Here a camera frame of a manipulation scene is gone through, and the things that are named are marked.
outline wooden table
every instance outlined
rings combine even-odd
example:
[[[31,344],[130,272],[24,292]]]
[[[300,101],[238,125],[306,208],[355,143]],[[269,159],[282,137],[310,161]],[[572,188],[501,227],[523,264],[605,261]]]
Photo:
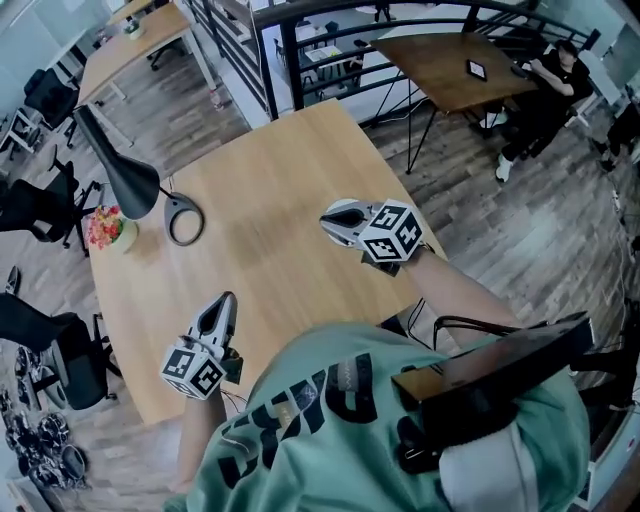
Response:
[[[410,110],[411,82],[428,96],[435,107],[413,160],[409,131],[407,174],[411,173],[437,110],[445,113],[463,112],[537,88],[533,81],[521,78],[511,71],[514,63],[482,34],[419,34],[378,39],[371,41],[371,46],[398,68],[398,76],[402,72],[409,79]],[[486,82],[467,73],[467,60],[484,66]],[[395,82],[391,84],[389,92],[394,85]],[[378,114],[388,95],[387,93],[380,105]]]
[[[127,5],[123,6],[113,13],[113,16],[107,21],[107,25],[116,25],[121,21],[130,18],[134,14],[139,13],[153,5],[153,0],[132,0]]]
[[[191,31],[189,21],[175,4],[169,3],[145,16],[140,20],[140,27],[143,28],[144,34],[138,39],[132,41],[127,34],[118,34],[89,57],[78,98],[78,105],[86,104],[96,118],[127,146],[132,146],[133,142],[93,105],[92,100],[131,64],[155,53],[172,41],[183,38],[187,48],[193,52],[209,89],[215,89],[215,82]]]
[[[241,393],[309,328],[379,324],[418,298],[403,272],[391,278],[361,264],[359,251],[334,244],[320,227],[320,215],[340,198],[411,202],[337,101],[216,149],[176,173],[173,186],[206,216],[194,245],[167,239],[161,199],[139,221],[127,254],[91,248],[111,345],[145,423],[181,414],[184,397],[159,376],[165,350],[225,290],[238,297],[232,346],[245,366],[239,388],[224,386]],[[425,240],[444,256],[426,224]]]

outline green t-shirt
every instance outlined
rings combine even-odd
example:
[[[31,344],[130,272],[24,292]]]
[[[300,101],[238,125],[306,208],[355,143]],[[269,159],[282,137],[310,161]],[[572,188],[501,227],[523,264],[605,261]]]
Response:
[[[391,383],[406,366],[443,359],[369,325],[305,333],[274,359],[247,410],[216,430],[193,488],[165,511],[449,511],[438,471],[410,475],[396,462],[397,423],[412,413]],[[564,510],[587,475],[580,396],[562,371],[517,403],[540,510]]]

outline lamp base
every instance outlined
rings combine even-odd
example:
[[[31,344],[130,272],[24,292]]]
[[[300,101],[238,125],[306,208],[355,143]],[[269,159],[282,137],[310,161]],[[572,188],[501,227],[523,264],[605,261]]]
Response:
[[[178,240],[174,233],[175,223],[180,215],[187,212],[195,213],[198,216],[200,224],[196,234],[189,240]],[[164,227],[167,231],[169,240],[180,247],[191,245],[200,238],[200,235],[202,235],[202,232],[204,231],[204,224],[204,214],[196,203],[183,194],[172,192],[168,195],[167,202],[164,204]]]

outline hand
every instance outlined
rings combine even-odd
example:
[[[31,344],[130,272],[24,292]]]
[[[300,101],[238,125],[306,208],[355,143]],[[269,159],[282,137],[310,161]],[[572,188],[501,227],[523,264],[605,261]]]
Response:
[[[542,65],[542,62],[540,62],[540,59],[533,59],[529,64],[531,64],[531,69],[538,74],[546,71],[546,68]]]

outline white wall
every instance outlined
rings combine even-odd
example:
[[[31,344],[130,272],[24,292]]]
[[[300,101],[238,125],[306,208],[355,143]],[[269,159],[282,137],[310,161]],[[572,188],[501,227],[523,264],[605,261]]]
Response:
[[[28,3],[19,0],[16,5]],[[0,18],[0,30],[4,27],[0,32],[0,118],[23,104],[22,89],[36,69],[46,67],[60,47],[82,29],[108,18],[102,2],[97,0],[86,0],[71,13],[63,0],[40,0],[9,26],[18,12],[7,10]],[[90,43],[80,45],[83,51],[91,51]]]
[[[625,25],[622,16],[606,0],[542,0],[538,12],[585,34],[598,29],[602,35],[592,50],[598,57],[615,42]]]

